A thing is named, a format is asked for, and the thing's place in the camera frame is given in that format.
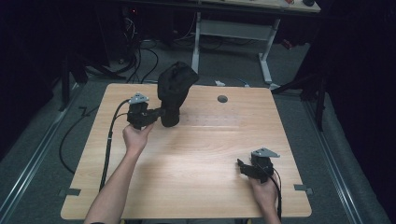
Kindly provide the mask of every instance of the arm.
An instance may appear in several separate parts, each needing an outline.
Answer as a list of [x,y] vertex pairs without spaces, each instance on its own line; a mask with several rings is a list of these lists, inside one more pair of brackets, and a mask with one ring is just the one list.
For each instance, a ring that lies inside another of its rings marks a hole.
[[277,191],[275,184],[270,179],[263,184],[254,178],[249,178],[249,181],[253,188],[254,198],[262,210],[265,223],[279,224],[280,220],[276,213]]
[[120,222],[134,167],[146,146],[149,132],[153,127],[154,124],[150,124],[142,131],[135,129],[132,125],[124,128],[122,134],[126,146],[125,156],[96,196],[84,224],[93,222],[112,224]]

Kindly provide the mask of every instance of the table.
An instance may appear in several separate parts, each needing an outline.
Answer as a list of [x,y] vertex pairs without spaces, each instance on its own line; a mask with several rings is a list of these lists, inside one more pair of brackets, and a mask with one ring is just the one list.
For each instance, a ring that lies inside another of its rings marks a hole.
[[[157,85],[110,84],[92,125],[62,209],[64,219],[83,219],[99,191],[112,116],[125,99],[141,92],[148,108],[157,108]],[[228,98],[218,101],[219,95]],[[128,105],[120,109],[125,113]],[[116,120],[107,178],[125,153]],[[236,159],[249,164],[250,152],[267,147],[282,180],[283,217],[311,214],[299,172],[271,92],[261,88],[192,86],[180,108],[180,123],[164,128],[157,121],[134,171],[123,218],[261,217],[248,178]]]
[[[288,4],[284,0],[198,0],[198,4],[214,3],[223,5],[235,5],[241,7],[273,8],[297,12],[320,12],[318,4],[312,7],[304,5],[303,0],[294,0],[293,4]],[[195,45],[192,54],[191,67],[198,73],[200,57],[200,36],[217,35],[233,38],[245,38],[252,40],[266,41],[265,48],[259,54],[260,65],[264,81],[272,83],[271,73],[268,68],[267,57],[274,42],[276,31],[280,23],[280,18],[276,18],[272,25],[257,25],[228,21],[201,20],[201,13],[197,13],[195,25]]]

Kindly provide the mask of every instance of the hand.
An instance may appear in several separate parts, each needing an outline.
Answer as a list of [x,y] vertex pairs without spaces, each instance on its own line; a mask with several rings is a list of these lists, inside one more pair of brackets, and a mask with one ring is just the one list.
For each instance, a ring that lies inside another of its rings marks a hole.
[[143,130],[137,130],[132,124],[129,124],[123,129],[122,136],[127,149],[127,155],[139,156],[142,153],[148,142],[149,132],[153,127],[154,124],[152,123]]
[[[275,174],[272,178],[277,183]],[[277,190],[274,182],[268,178],[265,183],[260,183],[259,179],[249,178],[256,202],[259,204],[263,214],[276,211]]]

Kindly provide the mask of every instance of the gray carpet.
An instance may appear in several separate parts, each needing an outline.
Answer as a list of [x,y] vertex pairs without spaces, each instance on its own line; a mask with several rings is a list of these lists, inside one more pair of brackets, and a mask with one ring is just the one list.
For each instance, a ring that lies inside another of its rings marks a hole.
[[[213,48],[213,46],[208,44],[205,47]],[[302,46],[287,50],[279,45],[273,46],[268,63],[276,84],[285,84],[294,78],[308,48],[309,46]],[[175,61],[191,63],[191,47],[175,45],[169,48],[159,44],[153,50],[160,60],[157,68],[148,76],[148,81],[157,80],[158,75]],[[147,50],[142,50],[142,58],[138,72],[140,78],[155,64],[155,56]],[[215,85],[215,80],[220,80],[227,86],[244,86],[245,83],[238,80],[241,78],[252,87],[268,87],[263,83],[260,64],[255,53],[230,52],[226,47],[201,51],[200,76],[201,79],[197,83],[199,85]],[[80,94],[71,104],[60,129],[49,144],[48,154],[8,223],[25,223],[26,221],[33,224],[82,223],[62,220],[60,217],[64,198],[59,196],[59,191],[69,187],[73,176],[60,163],[58,149],[67,130],[81,118],[82,110],[79,107],[86,106],[87,111],[95,108],[100,104],[106,85],[113,82],[116,81],[106,77],[90,76],[90,81],[84,87],[79,87]],[[36,114],[14,148],[0,163],[2,170],[0,202],[6,199],[24,166],[34,154],[42,136],[59,114],[57,111],[61,105],[59,86],[55,88],[54,93],[55,97]],[[275,95],[275,100],[303,183],[313,190],[313,193],[308,195],[312,215],[306,218],[284,218],[283,223],[349,223],[320,150],[321,145],[315,128],[300,98],[294,94],[294,91],[289,91]],[[65,139],[64,160],[72,169],[77,167],[94,117],[95,113],[92,113],[91,116],[83,119]],[[329,99],[326,102],[324,130],[365,223],[389,223],[348,147]],[[262,221],[255,219],[254,223],[262,223]]]

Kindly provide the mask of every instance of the metal bracket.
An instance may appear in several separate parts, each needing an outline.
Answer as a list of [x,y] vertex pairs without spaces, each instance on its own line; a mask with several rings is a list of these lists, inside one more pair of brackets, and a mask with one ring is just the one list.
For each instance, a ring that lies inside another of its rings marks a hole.
[[131,97],[128,103],[130,105],[134,105],[134,104],[144,103],[148,100],[149,98],[147,96],[143,95],[140,92],[137,92],[133,97]]
[[58,196],[65,198],[67,195],[79,196],[81,189],[61,189],[59,190]]
[[303,190],[307,195],[313,195],[314,191],[311,188],[307,188],[306,185],[294,185],[295,190]]
[[251,155],[257,156],[257,157],[276,157],[279,158],[280,155],[276,154],[275,152],[271,151],[268,148],[262,147],[258,150],[252,151]]

